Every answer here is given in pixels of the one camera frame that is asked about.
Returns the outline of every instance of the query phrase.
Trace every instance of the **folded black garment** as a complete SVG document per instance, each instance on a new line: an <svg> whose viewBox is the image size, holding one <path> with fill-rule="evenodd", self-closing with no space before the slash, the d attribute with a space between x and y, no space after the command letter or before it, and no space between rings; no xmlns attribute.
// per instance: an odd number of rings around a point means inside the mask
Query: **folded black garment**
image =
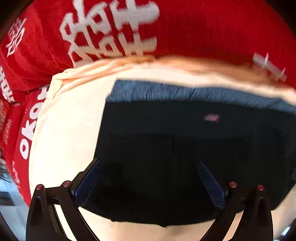
<svg viewBox="0 0 296 241"><path fill-rule="evenodd" d="M95 158L102 174L84 208L113 221L199 223L221 211L197 174L266 187L276 208L295 184L296 116L210 102L106 103Z"/></svg>

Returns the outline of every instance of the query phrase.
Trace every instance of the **pink logo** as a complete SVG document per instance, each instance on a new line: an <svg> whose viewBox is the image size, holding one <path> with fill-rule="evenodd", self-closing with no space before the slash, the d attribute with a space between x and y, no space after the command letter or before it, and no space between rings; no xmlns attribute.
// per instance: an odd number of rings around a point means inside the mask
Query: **pink logo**
<svg viewBox="0 0 296 241"><path fill-rule="evenodd" d="M210 121L210 122L218 122L220 119L219 115L214 115L214 114L208 114L204 117L205 121Z"/></svg>

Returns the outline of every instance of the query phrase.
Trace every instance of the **cream fabric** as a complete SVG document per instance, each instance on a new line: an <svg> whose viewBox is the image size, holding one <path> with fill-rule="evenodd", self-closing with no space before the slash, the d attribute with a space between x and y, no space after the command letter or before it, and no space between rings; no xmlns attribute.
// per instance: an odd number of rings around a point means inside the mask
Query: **cream fabric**
<svg viewBox="0 0 296 241"><path fill-rule="evenodd" d="M53 77L39 113L30 151L31 194L39 183L45 187L54 187L65 180L72 180L92 161L105 99L119 78L191 87L226 87L282 98L296 105L294 89L279 87L261 73L201 60L193 62L166 58L155 61L153 57L130 57L97 61L78 69L66 70ZM272 212L275 237L296 217L295 203L296 187ZM75 240L61 209L57 211L66 234L71 240ZM111 222L82 208L80 211L101 241L196 241L212 224L209 221L162 228L157 225ZM237 215L225 240L232 237L240 216L241 214Z"/></svg>

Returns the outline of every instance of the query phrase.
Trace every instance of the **gray-blue cloth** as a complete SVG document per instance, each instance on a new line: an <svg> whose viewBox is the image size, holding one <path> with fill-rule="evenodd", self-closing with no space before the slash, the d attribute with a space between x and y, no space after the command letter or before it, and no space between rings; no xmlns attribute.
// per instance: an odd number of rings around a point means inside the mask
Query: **gray-blue cloth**
<svg viewBox="0 0 296 241"><path fill-rule="evenodd" d="M296 115L296 106L290 105L280 98L267 98L227 88L189 88L147 81L117 80L106 102L173 100L222 102L279 110Z"/></svg>

